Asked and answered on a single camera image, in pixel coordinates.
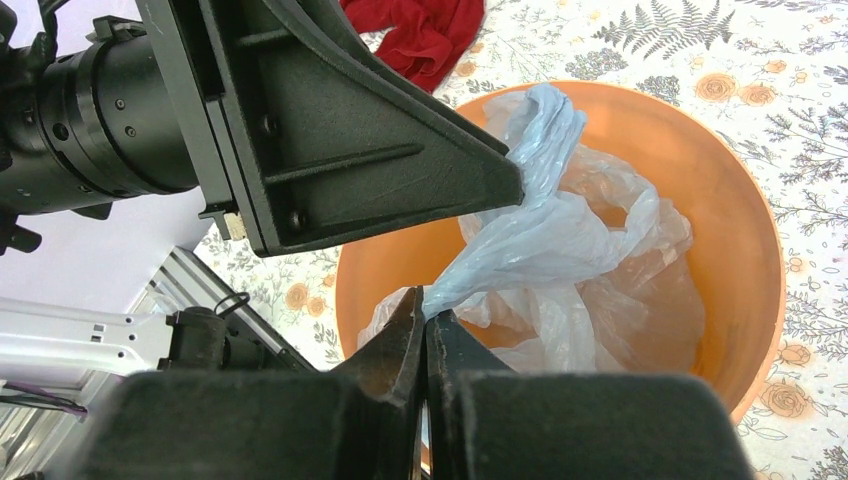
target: table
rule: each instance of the table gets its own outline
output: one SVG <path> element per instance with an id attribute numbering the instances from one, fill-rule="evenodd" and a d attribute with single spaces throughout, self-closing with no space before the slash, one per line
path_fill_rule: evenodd
<path id="1" fill-rule="evenodd" d="M 783 342 L 737 427 L 758 479 L 848 478 L 846 51 L 848 0 L 489 0 L 434 94 L 456 107 L 527 82 L 621 84 L 680 107 L 745 162 L 774 210 L 788 289 Z M 339 251 L 263 260 L 213 227 L 196 253 L 331 368 Z"/>

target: white metal frame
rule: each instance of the white metal frame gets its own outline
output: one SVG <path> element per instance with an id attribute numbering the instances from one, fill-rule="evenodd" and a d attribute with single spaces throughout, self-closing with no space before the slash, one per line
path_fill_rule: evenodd
<path id="1" fill-rule="evenodd" d="M 15 378 L 20 366 L 81 367 L 121 376 L 156 369 L 171 349 L 173 327 L 166 318 L 0 298 L 0 378 L 25 382 Z"/>

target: orange bucket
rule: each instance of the orange bucket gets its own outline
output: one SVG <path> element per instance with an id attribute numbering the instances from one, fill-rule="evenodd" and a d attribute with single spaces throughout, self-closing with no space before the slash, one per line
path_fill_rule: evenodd
<path id="1" fill-rule="evenodd" d="M 754 401 L 783 328 L 783 259 L 768 203 L 738 158 L 709 129 L 642 93 L 591 82 L 554 82 L 589 123 L 584 145 L 629 162 L 692 224 L 687 261 L 706 307 L 706 329 L 692 373 L 706 380 L 734 423 Z M 457 109 L 477 125 L 483 105 L 515 87 Z M 345 245 L 336 317 L 345 357 L 374 307 L 398 288 L 428 285 L 465 246 L 456 219 L 440 220 Z M 469 330 L 489 347 L 512 346 L 512 331 Z"/>

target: plastic bag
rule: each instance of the plastic bag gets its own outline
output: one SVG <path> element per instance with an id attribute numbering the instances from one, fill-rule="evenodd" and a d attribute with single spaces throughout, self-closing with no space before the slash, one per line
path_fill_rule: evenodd
<path id="1" fill-rule="evenodd" d="M 688 369 L 704 322 L 683 260 L 688 221 L 625 162 L 577 146 L 586 117 L 558 89 L 502 95 L 484 110 L 525 198 L 460 218 L 468 245 L 425 291 L 425 315 L 452 308 L 514 330 L 524 340 L 493 351 L 519 371 Z M 360 346 L 399 299 L 378 306 Z"/>

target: red fabric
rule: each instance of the red fabric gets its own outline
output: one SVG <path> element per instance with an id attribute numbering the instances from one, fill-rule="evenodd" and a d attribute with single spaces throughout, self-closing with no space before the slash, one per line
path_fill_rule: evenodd
<path id="1" fill-rule="evenodd" d="M 394 27 L 377 56 L 432 93 L 471 45 L 483 22 L 483 0 L 341 0 L 359 33 Z"/>

